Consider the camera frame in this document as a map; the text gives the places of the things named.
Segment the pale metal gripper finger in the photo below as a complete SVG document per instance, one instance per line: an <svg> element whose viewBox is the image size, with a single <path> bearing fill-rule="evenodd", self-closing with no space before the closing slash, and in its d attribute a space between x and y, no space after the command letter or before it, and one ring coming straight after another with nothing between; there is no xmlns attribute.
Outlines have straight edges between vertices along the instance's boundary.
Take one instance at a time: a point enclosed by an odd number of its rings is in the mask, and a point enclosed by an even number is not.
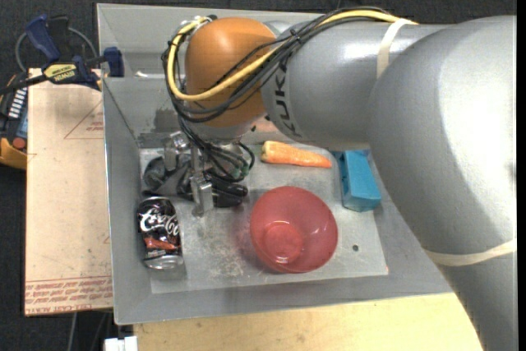
<svg viewBox="0 0 526 351"><path fill-rule="evenodd" d="M211 182L204 181L200 184L200 202L203 214L214 209L213 186Z"/></svg>
<svg viewBox="0 0 526 351"><path fill-rule="evenodd" d="M199 197L198 182L194 178L192 178L190 181L190 185L191 185L192 200L194 202L194 208L192 210L192 214L195 217L201 217L201 200Z"/></svg>

